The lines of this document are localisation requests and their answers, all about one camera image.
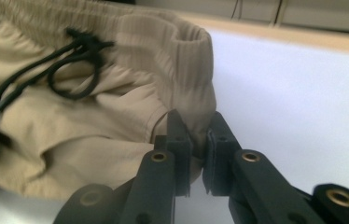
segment khaki pants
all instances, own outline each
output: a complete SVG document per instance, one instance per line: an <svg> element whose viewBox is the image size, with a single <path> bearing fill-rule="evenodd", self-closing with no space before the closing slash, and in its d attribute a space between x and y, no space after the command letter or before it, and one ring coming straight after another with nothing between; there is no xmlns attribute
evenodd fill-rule
<svg viewBox="0 0 349 224"><path fill-rule="evenodd" d="M177 109L194 141L193 174L202 164L207 125L216 110L210 35L175 15L83 0L0 0L0 83L68 43L64 29L116 41L93 93L71 101L45 81L28 87L0 116L0 187L66 199L100 183L116 188L134 177L154 137ZM18 80L41 72L41 66ZM58 71L76 90L87 63Z"/></svg>

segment white table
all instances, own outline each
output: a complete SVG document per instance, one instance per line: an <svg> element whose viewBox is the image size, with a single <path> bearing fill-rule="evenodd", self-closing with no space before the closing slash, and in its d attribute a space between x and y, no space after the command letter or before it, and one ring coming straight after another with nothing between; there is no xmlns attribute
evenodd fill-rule
<svg viewBox="0 0 349 224"><path fill-rule="evenodd" d="M349 36L191 20L213 37L217 110L242 147L307 192L349 188ZM0 223L52 223L62 205L0 190ZM176 199L175 223L233 223L228 199L206 195L199 179Z"/></svg>

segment garment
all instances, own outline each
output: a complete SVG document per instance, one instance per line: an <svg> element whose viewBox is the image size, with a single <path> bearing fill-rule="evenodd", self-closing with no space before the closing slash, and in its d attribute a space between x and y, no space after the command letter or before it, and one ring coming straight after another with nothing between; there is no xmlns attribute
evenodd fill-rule
<svg viewBox="0 0 349 224"><path fill-rule="evenodd" d="M154 137L176 109L195 145L194 177L216 110L210 35L172 13L83 0L0 0L0 83L71 41L64 29L103 41L105 66L89 97L72 101L45 81L27 88L0 116L0 187L66 199L89 184L116 188L134 177ZM30 72L41 72L49 64ZM87 63L60 69L58 85L77 90Z"/></svg>

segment black drawstring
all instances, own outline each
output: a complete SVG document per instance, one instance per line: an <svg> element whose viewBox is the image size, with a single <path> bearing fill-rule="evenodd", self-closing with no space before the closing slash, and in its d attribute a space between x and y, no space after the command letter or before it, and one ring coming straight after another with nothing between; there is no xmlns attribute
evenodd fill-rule
<svg viewBox="0 0 349 224"><path fill-rule="evenodd" d="M99 51L107 47L113 47L114 42L112 41L101 42L96 36L92 34L81 33L71 28L67 28L66 33L74 38L74 41L71 44L54 51L49 56L35 63L32 63L24 67L23 69L21 69L11 77L9 77L0 85L0 112L2 112L8 105L14 102L14 100L17 99L17 97L22 94L23 90L26 87L30 85L34 85L38 80L40 80L44 76L47 76L49 87L58 95L67 99L77 100L77 99L86 97L95 89L96 85L99 82L100 69L104 65L104 60L102 56L99 54ZM43 63L47 63L55 58L58 58L59 56L65 54L66 52L72 49L74 51L70 55L52 64L49 68L47 68L40 74L36 75L35 77L32 77L29 80L21 83L13 92L7 95L5 99L1 100L2 95L6 91L8 86L11 85L14 81L16 81L19 77L24 75L29 70L34 69L37 66ZM55 87L55 79L54 79L56 71L58 71L58 69L60 69L62 66L68 63L75 63L75 62L81 62L81 61L87 61L93 64L94 66L94 73L92 75L92 80L90 82L90 85L85 90L77 93L58 90Z"/></svg>

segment beige shorts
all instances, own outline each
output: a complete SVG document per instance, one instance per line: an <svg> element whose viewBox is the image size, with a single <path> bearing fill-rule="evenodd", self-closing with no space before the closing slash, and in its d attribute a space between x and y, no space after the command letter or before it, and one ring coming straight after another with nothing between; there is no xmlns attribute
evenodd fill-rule
<svg viewBox="0 0 349 224"><path fill-rule="evenodd" d="M155 135L165 134L171 109L179 111L194 141L196 175L216 110L210 35L148 8L0 0L0 83L70 43L66 27L114 40L116 46L102 51L106 64L90 96L67 100L41 81L1 113L0 133L9 141L0 143L0 187L56 199L89 183L116 188L135 176ZM73 63L58 77L75 90L91 72L87 63Z"/></svg>

